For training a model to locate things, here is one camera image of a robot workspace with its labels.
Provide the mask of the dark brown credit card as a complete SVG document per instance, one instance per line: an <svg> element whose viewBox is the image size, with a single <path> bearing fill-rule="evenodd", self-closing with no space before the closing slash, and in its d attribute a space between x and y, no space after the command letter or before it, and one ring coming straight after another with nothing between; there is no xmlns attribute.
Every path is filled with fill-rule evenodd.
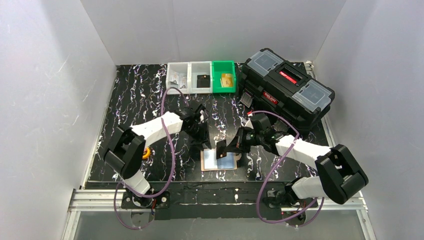
<svg viewBox="0 0 424 240"><path fill-rule="evenodd" d="M216 142L215 152L216 152L217 160L227 156L226 147L227 147L227 141L225 139Z"/></svg>

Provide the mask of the beige leather card holder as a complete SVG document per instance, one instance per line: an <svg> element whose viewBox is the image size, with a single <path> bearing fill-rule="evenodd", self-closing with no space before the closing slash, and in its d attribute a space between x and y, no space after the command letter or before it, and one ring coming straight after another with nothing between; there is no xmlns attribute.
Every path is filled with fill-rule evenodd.
<svg viewBox="0 0 424 240"><path fill-rule="evenodd" d="M236 170L241 157L240 153L228 152L226 156L218 158L215 148L205 149L200 152L201 170L203 172Z"/></svg>

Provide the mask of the white silver credit card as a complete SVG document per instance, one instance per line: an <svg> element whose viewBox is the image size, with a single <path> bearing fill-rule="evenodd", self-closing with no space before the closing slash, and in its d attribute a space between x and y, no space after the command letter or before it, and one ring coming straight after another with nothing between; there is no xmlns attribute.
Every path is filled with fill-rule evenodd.
<svg viewBox="0 0 424 240"><path fill-rule="evenodd" d="M187 75L186 74L179 74L178 75L178 88L179 89L186 89L188 84L187 84Z"/></svg>

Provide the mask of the yellow VIP credit card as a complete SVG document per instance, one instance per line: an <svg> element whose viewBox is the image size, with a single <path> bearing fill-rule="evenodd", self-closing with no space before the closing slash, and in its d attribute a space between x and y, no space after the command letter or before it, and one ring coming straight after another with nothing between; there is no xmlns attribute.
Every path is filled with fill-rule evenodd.
<svg viewBox="0 0 424 240"><path fill-rule="evenodd" d="M234 86L234 78L231 73L222 73L220 84L222 88L232 88Z"/></svg>

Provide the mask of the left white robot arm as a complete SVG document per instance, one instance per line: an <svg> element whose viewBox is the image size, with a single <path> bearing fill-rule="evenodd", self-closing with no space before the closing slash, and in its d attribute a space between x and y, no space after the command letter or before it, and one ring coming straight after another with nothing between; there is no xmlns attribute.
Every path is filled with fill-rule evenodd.
<svg viewBox="0 0 424 240"><path fill-rule="evenodd" d="M210 149L208 127L209 112L200 104L196 109L190 106L167 111L160 117L142 124L119 125L107 146L100 150L101 159L123 180L124 185L136 196L155 198L160 196L171 183L169 178L157 193L148 194L151 188L141 171L144 151L153 143L167 138L171 151L175 151L171 135L185 132L191 139L190 145L196 150Z"/></svg>

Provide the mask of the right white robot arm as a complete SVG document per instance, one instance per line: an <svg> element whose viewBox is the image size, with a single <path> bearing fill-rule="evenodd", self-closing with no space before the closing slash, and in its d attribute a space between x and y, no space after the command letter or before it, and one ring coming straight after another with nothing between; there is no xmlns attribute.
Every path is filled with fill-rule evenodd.
<svg viewBox="0 0 424 240"><path fill-rule="evenodd" d="M219 153L247 154L252 146L261 146L281 160L290 158L317 172L316 176L298 177L285 185L278 197L286 201L329 198L343 205L369 183L365 171L345 145L316 145L301 140L299 133L291 135L276 130L265 111L251 114L233 140Z"/></svg>

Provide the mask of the silver cards in bin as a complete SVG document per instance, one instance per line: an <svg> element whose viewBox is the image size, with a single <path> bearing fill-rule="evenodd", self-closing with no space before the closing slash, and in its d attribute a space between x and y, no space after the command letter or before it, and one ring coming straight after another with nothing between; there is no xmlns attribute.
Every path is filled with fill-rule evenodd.
<svg viewBox="0 0 424 240"><path fill-rule="evenodd" d="M179 76L179 73L173 73L169 76L168 81L169 81L169 84L172 87L179 88L179 86L178 86L178 76Z"/></svg>

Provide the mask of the left white storage bin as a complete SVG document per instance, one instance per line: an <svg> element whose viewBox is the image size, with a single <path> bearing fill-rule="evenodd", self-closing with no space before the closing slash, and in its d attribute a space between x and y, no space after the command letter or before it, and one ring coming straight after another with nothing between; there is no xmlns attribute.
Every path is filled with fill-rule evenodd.
<svg viewBox="0 0 424 240"><path fill-rule="evenodd" d="M189 76L189 62L169 62L167 64L167 73L165 86L168 95L178 95L180 90L183 94L189 94L191 91L191 77Z"/></svg>

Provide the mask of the white storage bin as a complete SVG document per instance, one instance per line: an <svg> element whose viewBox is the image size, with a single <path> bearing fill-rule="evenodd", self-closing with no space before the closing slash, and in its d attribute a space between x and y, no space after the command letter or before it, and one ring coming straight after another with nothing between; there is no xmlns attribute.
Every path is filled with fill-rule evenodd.
<svg viewBox="0 0 424 240"><path fill-rule="evenodd" d="M211 94L212 89L212 62L211 61L191 61L191 94Z"/></svg>
<svg viewBox="0 0 424 240"><path fill-rule="evenodd" d="M189 94L191 91L191 77L189 76L189 62L169 62L167 64L167 73L165 86L168 95L178 95L180 90L183 94Z"/></svg>

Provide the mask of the black plastic toolbox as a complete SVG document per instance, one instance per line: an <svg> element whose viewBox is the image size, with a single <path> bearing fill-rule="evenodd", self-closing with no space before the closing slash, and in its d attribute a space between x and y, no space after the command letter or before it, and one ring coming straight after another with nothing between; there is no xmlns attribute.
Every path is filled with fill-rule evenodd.
<svg viewBox="0 0 424 240"><path fill-rule="evenodd" d="M236 83L246 107L273 112L302 131L312 129L335 99L331 88L269 48L245 61Z"/></svg>

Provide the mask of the middle white storage bin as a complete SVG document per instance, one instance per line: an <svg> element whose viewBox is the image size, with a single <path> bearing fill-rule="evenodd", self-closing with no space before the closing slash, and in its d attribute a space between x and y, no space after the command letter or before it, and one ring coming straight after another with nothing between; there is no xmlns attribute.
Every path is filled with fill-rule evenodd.
<svg viewBox="0 0 424 240"><path fill-rule="evenodd" d="M212 62L211 61L191 61L191 94L211 94L212 89Z"/></svg>

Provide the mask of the green storage bin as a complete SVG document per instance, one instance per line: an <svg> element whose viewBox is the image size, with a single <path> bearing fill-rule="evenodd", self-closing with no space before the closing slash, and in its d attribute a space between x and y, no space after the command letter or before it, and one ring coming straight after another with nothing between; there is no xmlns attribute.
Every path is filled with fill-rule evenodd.
<svg viewBox="0 0 424 240"><path fill-rule="evenodd" d="M235 93L237 78L232 60L212 61L212 92L214 94Z"/></svg>

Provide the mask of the aluminium frame rail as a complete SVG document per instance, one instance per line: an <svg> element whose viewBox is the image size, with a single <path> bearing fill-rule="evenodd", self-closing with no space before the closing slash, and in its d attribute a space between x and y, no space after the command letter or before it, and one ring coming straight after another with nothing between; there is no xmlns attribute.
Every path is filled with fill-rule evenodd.
<svg viewBox="0 0 424 240"><path fill-rule="evenodd" d="M258 182L176 182L138 204L112 182L75 190L64 240L374 240L361 193L345 204L317 200L310 208L269 208L256 214Z"/></svg>

